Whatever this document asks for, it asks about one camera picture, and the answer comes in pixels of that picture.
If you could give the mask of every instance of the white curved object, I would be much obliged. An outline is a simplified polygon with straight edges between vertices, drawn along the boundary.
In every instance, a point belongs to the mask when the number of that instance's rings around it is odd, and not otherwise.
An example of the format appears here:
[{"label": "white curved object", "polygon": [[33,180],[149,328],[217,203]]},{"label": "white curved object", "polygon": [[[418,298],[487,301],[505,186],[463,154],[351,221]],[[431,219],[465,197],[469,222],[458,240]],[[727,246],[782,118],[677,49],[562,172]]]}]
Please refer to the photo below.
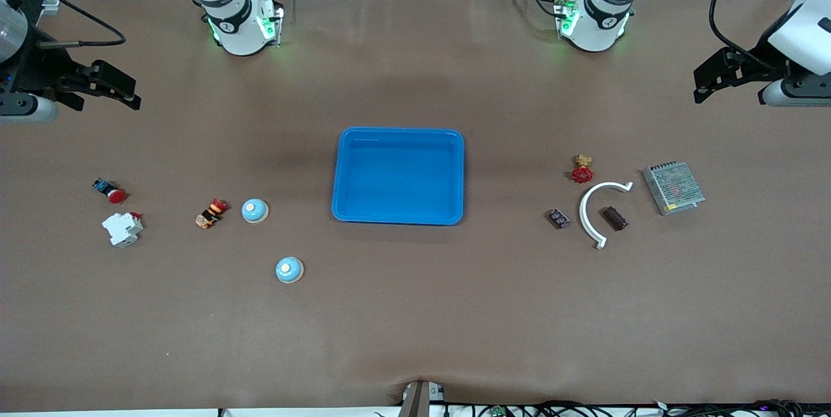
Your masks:
[{"label": "white curved object", "polygon": [[614,181],[606,181],[605,183],[597,183],[597,185],[592,186],[585,195],[582,196],[582,200],[580,200],[580,223],[582,223],[582,228],[588,233],[588,236],[596,240],[597,242],[597,249],[603,249],[603,246],[606,246],[606,237],[602,236],[592,225],[591,222],[588,221],[588,214],[586,214],[586,206],[588,204],[588,197],[591,197],[591,193],[594,193],[595,190],[600,188],[615,188],[617,191],[620,192],[628,192],[632,189],[632,181],[626,183],[626,185],[621,185],[620,183],[615,183]]}]

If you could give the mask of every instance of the brown tabletop surface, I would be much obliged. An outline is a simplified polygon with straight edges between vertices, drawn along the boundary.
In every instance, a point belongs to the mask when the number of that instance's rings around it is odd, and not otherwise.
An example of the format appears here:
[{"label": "brown tabletop surface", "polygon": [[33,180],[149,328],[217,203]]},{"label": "brown tabletop surface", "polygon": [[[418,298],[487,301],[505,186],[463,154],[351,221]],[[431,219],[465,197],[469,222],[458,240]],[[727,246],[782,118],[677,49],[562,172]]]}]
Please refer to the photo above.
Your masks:
[{"label": "brown tabletop surface", "polygon": [[[129,40],[72,55],[131,74],[143,104],[2,129],[3,411],[387,405],[415,379],[486,403],[831,400],[831,110],[760,106],[760,84],[695,105],[721,47],[709,0],[637,0],[597,54],[532,0],[283,1],[282,47],[235,58],[190,0],[82,0]],[[718,20],[751,46],[787,6],[719,0]],[[107,36],[63,8],[42,27]],[[336,221],[356,125],[461,132],[462,221]],[[595,183],[635,183],[591,199],[602,251],[565,175],[578,153]],[[668,160],[697,209],[659,214],[639,171]],[[215,197],[232,208],[201,230]],[[145,230],[114,248],[101,222],[129,210]],[[275,278],[287,255],[297,284]]]}]

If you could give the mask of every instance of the blue and red toy figure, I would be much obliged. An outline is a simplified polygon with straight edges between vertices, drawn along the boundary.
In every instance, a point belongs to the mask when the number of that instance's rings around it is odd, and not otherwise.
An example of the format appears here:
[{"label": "blue and red toy figure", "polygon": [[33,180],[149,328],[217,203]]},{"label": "blue and red toy figure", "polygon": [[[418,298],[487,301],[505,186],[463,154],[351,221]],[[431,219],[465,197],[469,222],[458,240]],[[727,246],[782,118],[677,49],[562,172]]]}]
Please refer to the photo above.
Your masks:
[{"label": "blue and red toy figure", "polygon": [[95,189],[96,192],[101,193],[102,195],[106,196],[110,202],[113,204],[119,204],[127,199],[127,193],[120,189],[118,186],[113,185],[110,181],[104,180],[103,178],[99,178],[95,180],[95,183],[92,184],[92,187]]}]

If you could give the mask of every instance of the blue plastic tray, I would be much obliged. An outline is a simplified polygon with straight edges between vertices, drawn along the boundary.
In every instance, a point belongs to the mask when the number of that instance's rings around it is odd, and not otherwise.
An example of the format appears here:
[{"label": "blue plastic tray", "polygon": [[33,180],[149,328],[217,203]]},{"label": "blue plastic tray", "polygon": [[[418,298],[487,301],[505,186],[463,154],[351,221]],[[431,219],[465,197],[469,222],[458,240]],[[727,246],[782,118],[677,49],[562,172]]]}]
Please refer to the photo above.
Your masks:
[{"label": "blue plastic tray", "polygon": [[465,199],[465,139],[454,130],[351,127],[332,195],[349,222],[453,225]]}]

